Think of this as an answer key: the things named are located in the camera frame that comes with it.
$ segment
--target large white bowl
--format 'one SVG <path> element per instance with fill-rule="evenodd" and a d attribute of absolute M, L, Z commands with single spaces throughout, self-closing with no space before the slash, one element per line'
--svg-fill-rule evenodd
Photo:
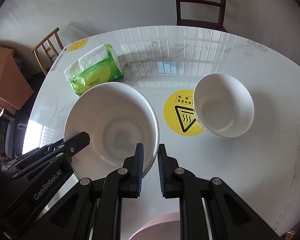
<path fill-rule="evenodd" d="M 194 115 L 203 130 L 215 137 L 233 138 L 247 132 L 255 115 L 247 88 L 223 73 L 202 77 L 193 92 Z"/>
<path fill-rule="evenodd" d="M 86 91 L 72 107 L 64 139 L 85 131 L 90 144 L 72 157 L 79 178 L 100 179 L 121 168 L 144 145 L 143 177 L 159 147 L 159 125 L 149 101 L 136 89 L 119 82 L 97 85 Z"/>

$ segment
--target yellow rectangular sticker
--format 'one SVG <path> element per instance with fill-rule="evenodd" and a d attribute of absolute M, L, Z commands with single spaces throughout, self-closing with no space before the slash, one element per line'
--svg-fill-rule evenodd
<path fill-rule="evenodd" d="M 90 38 L 85 38 L 83 40 L 80 40 L 80 41 L 76 41 L 74 43 L 72 43 L 69 48 L 67 49 L 67 52 L 71 52 L 71 51 L 74 51 L 74 50 L 77 50 L 77 49 L 82 49 L 86 43 L 89 41 Z"/>

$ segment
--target yellow sticker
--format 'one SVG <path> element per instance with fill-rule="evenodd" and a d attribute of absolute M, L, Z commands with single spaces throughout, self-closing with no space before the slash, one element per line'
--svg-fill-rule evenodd
<path fill-rule="evenodd" d="M 180 90 L 172 94 L 164 105 L 164 118 L 178 134 L 192 136 L 203 132 L 194 116 L 192 97 L 193 90 Z"/>
<path fill-rule="evenodd" d="M 74 50 L 77 50 L 77 49 L 82 49 L 86 45 L 86 43 L 88 42 L 89 39 L 90 38 L 85 38 L 83 40 L 76 41 L 76 42 L 72 43 L 69 46 L 69 48 L 68 48 L 68 50 L 67 50 L 66 53 L 74 51 Z"/>

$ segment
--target dark wooden chair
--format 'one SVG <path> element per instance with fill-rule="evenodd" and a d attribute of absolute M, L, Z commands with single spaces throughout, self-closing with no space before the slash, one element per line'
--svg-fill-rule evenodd
<path fill-rule="evenodd" d="M 207 5 L 219 7 L 218 22 L 214 23 L 214 22 L 181 19 L 180 4 L 182 2 L 201 3 L 201 4 L 207 4 Z M 176 0 L 176 4 L 177 4 L 177 25 L 200 27 L 200 28 L 207 28 L 207 29 L 213 29 L 213 30 L 227 32 L 226 29 L 223 27 L 223 20 L 225 17 L 225 9 L 226 9 L 226 0 L 220 0 L 220 3 L 206 1 L 206 0 Z"/>

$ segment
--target green tissue package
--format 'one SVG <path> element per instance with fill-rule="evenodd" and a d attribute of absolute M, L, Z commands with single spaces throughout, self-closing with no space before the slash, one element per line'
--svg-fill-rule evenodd
<path fill-rule="evenodd" d="M 123 77 L 118 55 L 109 44 L 91 50 L 70 65 L 64 74 L 78 96 L 98 84 Z"/>

